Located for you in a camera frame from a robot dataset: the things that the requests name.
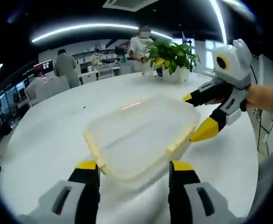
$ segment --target container lid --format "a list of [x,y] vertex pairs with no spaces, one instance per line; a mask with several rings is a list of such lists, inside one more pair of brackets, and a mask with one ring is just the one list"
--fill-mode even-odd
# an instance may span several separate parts
[[149,98],[91,121],[84,137],[105,175],[145,184],[186,150],[199,117],[191,104]]

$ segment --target black circle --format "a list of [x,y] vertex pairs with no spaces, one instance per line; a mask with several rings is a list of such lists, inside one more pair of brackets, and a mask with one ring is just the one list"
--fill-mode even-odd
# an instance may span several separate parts
[[226,64],[225,61],[221,57],[216,58],[217,64],[220,66],[220,68],[225,69]]

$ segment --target face mask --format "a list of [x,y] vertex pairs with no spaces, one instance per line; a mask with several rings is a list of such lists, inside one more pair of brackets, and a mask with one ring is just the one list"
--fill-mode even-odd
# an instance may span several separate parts
[[143,38],[148,38],[151,35],[151,32],[141,32]]

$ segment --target potted plant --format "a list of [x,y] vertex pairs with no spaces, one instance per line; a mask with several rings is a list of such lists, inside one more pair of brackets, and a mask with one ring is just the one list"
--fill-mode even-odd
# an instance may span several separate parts
[[190,60],[194,65],[200,58],[197,54],[191,54],[191,46],[187,44],[176,44],[164,40],[156,40],[148,43],[146,52],[149,54],[147,60],[152,67],[156,63],[157,67],[164,67],[163,75],[167,77],[174,76],[177,82],[185,82],[188,78],[189,69],[191,68]]

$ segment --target round table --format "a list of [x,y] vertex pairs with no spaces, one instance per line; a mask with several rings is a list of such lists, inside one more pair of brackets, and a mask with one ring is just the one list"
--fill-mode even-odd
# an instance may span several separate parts
[[[189,74],[187,83],[168,84],[161,78],[132,73],[88,83],[51,97],[26,113],[15,129],[3,156],[0,194],[15,215],[29,214],[38,199],[59,180],[67,180],[76,165],[90,158],[83,137],[87,124],[137,100],[164,95],[182,99],[210,79]],[[197,107],[200,122],[218,105]],[[246,217],[253,203],[258,178],[258,155],[248,114],[216,137],[192,143],[184,155],[201,182],[209,182],[228,201],[229,210]],[[170,223],[167,175],[121,209],[106,210],[101,203],[97,223]]]

